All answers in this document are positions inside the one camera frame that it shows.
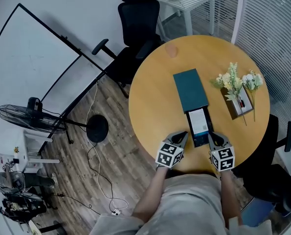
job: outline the white cable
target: white cable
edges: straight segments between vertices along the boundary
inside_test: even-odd
[[[97,90],[98,90],[98,87],[97,87],[97,83],[96,83],[96,91],[95,91],[95,95],[94,95],[94,98],[93,98],[93,103],[91,104],[90,108],[89,108],[89,111],[88,111],[88,114],[87,114],[87,119],[86,119],[86,124],[88,122],[88,117],[89,117],[89,113],[90,113],[90,110],[95,102],[95,97],[96,97],[96,94],[97,94]],[[97,158],[98,158],[98,161],[99,161],[99,165],[98,165],[98,174],[97,174],[97,184],[101,190],[101,192],[103,193],[104,197],[107,198],[107,199],[110,199],[111,200],[111,203],[114,201],[114,200],[121,200],[123,202],[126,203],[126,207],[122,207],[122,208],[117,208],[118,210],[122,210],[122,209],[126,209],[128,208],[129,204],[126,200],[124,199],[121,199],[121,198],[109,198],[108,196],[106,196],[106,194],[104,193],[104,191],[102,190],[101,186],[100,186],[100,181],[99,181],[99,176],[100,176],[100,173],[101,173],[101,158],[100,158],[100,155],[98,154],[97,150],[95,149],[95,146],[91,143],[91,141],[89,140],[88,136],[87,136],[87,140],[89,141],[89,143],[92,145],[92,147],[94,148],[95,150],[95,153],[97,155]]]

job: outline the teal box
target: teal box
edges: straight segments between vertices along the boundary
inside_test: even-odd
[[[208,100],[196,69],[174,74],[183,112],[208,105]]]

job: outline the flower arrangement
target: flower arrangement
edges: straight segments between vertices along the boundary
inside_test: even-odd
[[[255,93],[257,89],[264,83],[263,78],[260,74],[257,74],[254,71],[250,70],[249,74],[244,75],[242,77],[242,81],[243,81],[244,87],[248,89],[252,97],[253,108],[254,108],[254,121],[255,121]]]
[[[241,99],[240,99],[240,90],[243,86],[243,80],[238,78],[238,72],[237,72],[238,64],[230,63],[230,66],[228,68],[228,72],[224,75],[219,74],[219,76],[216,78],[216,80],[212,80],[212,84],[219,89],[226,88],[228,91],[228,95],[225,95],[227,97],[227,101],[237,101],[241,113],[244,119],[244,122],[246,124],[246,120],[242,111],[241,106]]]

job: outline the black office chair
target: black office chair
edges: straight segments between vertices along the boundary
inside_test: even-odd
[[[275,150],[283,145],[286,145],[285,152],[291,150],[291,122],[288,122],[287,136],[279,142],[278,129],[278,118],[270,115],[265,135],[256,150],[243,163],[232,169],[236,177],[244,178],[254,169],[260,170],[271,165]]]
[[[102,40],[92,51],[96,55],[101,49],[114,59],[105,69],[107,75],[118,83],[121,91],[126,84],[131,84],[133,77],[143,60],[160,45],[160,37],[156,34],[159,13],[159,2],[156,0],[123,0],[118,6],[122,22],[124,43],[128,46],[116,56]]]
[[[277,142],[277,134],[278,118],[270,115],[266,133],[253,156],[233,172],[243,177],[250,195],[275,203],[277,211],[287,214],[291,211],[291,176],[279,164],[271,163],[277,148],[284,145],[285,152],[291,150],[291,122],[284,139]]]

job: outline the round wooden table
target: round wooden table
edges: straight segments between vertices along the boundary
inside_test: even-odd
[[[171,58],[166,44],[178,48]],[[229,63],[238,63],[238,76],[249,70],[260,73],[254,61],[237,46],[210,36],[186,36],[174,39],[152,52],[138,69],[130,89],[129,114],[133,129],[146,151],[156,157],[158,146],[167,135],[189,132],[184,158],[175,165],[183,172],[211,172],[209,145],[195,148],[186,115],[183,113],[173,74],[196,68],[209,102],[208,111],[215,132],[229,138],[235,150],[235,166],[246,160],[261,142],[269,120],[269,94],[266,83],[256,92],[256,121],[253,111],[232,120],[224,98],[210,80],[227,72]]]

